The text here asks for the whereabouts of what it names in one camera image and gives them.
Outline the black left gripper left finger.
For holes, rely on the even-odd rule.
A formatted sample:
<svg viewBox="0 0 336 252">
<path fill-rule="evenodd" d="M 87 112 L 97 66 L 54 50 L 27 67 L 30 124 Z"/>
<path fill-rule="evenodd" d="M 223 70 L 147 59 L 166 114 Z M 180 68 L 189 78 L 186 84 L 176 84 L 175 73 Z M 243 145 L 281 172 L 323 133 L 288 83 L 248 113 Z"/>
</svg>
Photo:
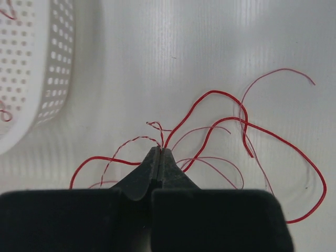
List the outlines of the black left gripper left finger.
<svg viewBox="0 0 336 252">
<path fill-rule="evenodd" d="M 1 251 L 114 251 L 151 222 L 161 150 L 150 149 L 108 189 L 29 190 L 1 195 Z"/>
</svg>

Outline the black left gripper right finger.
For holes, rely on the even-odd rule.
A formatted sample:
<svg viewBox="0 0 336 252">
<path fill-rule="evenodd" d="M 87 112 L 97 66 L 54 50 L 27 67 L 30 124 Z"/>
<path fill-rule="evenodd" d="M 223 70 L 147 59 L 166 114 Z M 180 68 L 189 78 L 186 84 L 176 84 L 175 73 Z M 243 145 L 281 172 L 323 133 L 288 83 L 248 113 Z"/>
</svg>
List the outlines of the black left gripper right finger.
<svg viewBox="0 0 336 252">
<path fill-rule="evenodd" d="M 153 251 L 293 251 L 277 199 L 262 190 L 202 190 L 165 149 L 152 192 Z"/>
</svg>

